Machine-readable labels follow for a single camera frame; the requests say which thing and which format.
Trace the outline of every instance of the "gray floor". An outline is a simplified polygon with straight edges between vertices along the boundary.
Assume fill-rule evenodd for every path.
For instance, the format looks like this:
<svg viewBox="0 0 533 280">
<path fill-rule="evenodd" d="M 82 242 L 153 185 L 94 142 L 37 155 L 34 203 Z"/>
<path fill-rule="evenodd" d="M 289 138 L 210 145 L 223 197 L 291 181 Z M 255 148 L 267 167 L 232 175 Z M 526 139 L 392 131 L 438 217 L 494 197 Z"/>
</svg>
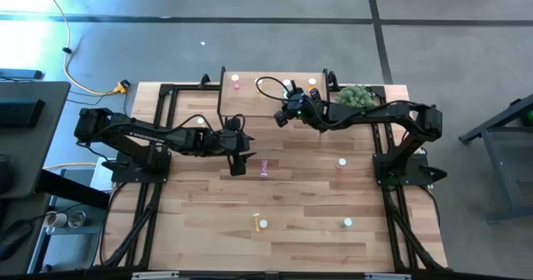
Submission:
<svg viewBox="0 0 533 280">
<path fill-rule="evenodd" d="M 368 0 L 58 0 L 76 14 L 182 17 L 369 18 Z M 531 19 L 531 0 L 377 0 L 382 18 Z M 0 10 L 55 13 L 50 0 L 0 0 Z M 105 91 L 126 78 L 198 81 L 220 66 L 247 71 L 334 70 L 344 83 L 383 83 L 376 39 L 367 25 L 72 23 L 77 55 L 71 72 Z M 394 83 L 411 100 L 444 113 L 443 138 L 427 144 L 431 164 L 449 177 L 436 184 L 441 231 L 451 268 L 531 278 L 533 217 L 487 225 L 503 209 L 499 186 L 481 141 L 457 137 L 533 93 L 531 27 L 384 27 Z M 66 80 L 59 22 L 0 22 L 0 63 L 37 68 L 45 80 Z M 71 95 L 92 102 L 93 97 Z M 123 96 L 101 105 L 122 110 Z M 74 145 L 81 105 L 62 115 L 47 164 L 96 161 Z M 112 156 L 113 151 L 95 147 Z"/>
</svg>

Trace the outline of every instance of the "wooden table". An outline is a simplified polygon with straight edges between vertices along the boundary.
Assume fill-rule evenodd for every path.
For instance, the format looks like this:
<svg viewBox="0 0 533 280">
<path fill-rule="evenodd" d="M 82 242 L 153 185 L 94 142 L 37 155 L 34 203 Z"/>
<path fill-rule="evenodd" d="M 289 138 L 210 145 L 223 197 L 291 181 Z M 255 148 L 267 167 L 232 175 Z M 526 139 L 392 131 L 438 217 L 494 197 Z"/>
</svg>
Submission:
<svg viewBox="0 0 533 280">
<path fill-rule="evenodd" d="M 133 117 L 153 121 L 159 85 L 139 83 Z M 386 86 L 386 95 L 387 101 L 409 99 L 403 85 Z M 180 92 L 177 100 L 174 125 L 202 113 L 219 128 L 217 92 Z M 187 126 L 197 126 L 196 120 Z M 278 128 L 272 117 L 249 117 L 245 132 L 256 139 L 252 151 L 257 152 L 245 176 L 231 177 L 225 157 L 172 154 L 150 269 L 393 271 L 383 198 L 372 170 L 369 125 L 321 135 L 297 120 Z M 403 128 L 393 125 L 393 132 L 400 141 Z M 335 169 L 338 158 L 347 160 L 341 172 Z M 262 159 L 268 161 L 266 180 L 259 176 Z M 115 199 L 107 220 L 105 258 L 132 226 L 138 190 L 138 184 L 130 183 Z M 431 199 L 418 187 L 405 190 L 414 233 L 446 266 Z M 255 231 L 254 213 L 268 221 L 267 229 Z M 351 218 L 353 226 L 341 227 L 343 218 Z M 402 235 L 399 240 L 407 264 Z M 144 233 L 136 260 L 143 242 Z"/>
</svg>

